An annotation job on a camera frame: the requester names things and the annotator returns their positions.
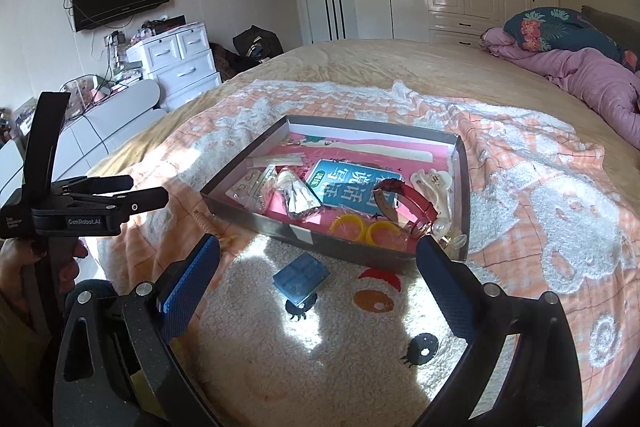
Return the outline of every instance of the blue gripper pad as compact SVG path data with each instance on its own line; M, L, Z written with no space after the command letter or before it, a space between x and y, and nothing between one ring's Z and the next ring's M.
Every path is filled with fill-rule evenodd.
M447 257L433 237L426 235L415 248L415 262L452 333L471 343L476 336L474 306L461 282L452 274L450 264L455 261ZM462 264L454 268L468 270Z
M187 266L182 269L180 279L169 294L158 302L162 315L160 333L169 343L187 330L189 321L196 311L207 286L220 264L220 243L212 235L206 235L182 261Z

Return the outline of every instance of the blue square package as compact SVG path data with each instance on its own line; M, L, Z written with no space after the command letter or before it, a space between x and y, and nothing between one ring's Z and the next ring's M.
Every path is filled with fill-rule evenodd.
M296 257L273 276L273 284L298 306L319 284L329 277L326 266L308 252Z

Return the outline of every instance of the drawer handle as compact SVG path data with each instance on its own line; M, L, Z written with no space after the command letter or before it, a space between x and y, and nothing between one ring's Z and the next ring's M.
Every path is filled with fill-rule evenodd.
M187 76L188 74L193 73L196 68L190 68L189 71L185 71L184 73L178 73L178 76Z

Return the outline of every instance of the pink bedding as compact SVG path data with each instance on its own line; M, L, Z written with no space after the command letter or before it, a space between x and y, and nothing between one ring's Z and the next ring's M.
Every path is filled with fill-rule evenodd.
M492 55L546 76L586 103L626 142L640 149L640 79L631 71L592 48L578 52L527 52L501 28L491 28L482 38Z

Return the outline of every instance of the hand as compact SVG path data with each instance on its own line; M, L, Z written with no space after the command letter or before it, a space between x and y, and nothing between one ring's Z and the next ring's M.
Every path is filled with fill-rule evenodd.
M0 249L0 293L21 315L30 315L31 311L22 292L23 266L37 263L45 252L38 249L36 242L29 239L7 239ZM74 257L84 259L88 255L80 241L76 243ZM66 294L76 287L75 278L80 273L76 260L72 260L60 269L60 293Z

